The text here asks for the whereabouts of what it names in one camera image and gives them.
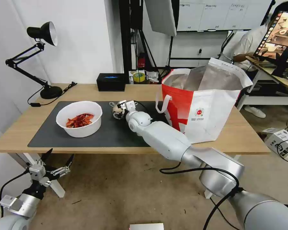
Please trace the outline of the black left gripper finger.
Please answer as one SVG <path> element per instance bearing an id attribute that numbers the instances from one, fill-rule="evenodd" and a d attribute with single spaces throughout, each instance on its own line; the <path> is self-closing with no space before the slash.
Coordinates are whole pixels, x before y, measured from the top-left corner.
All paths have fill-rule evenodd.
<path id="1" fill-rule="evenodd" d="M 53 168 L 48 171 L 48 177 L 62 177 L 70 172 L 75 154 L 72 154 L 65 165 L 59 168 Z"/>
<path id="2" fill-rule="evenodd" d="M 51 155 L 53 151 L 53 148 L 51 148 L 50 150 L 48 150 L 46 153 L 43 153 L 40 157 L 40 159 L 37 160 L 37 165 L 38 166 L 44 166 L 45 168 L 50 168 L 50 165 L 46 164 L 47 159 L 49 158 L 49 156 Z"/>

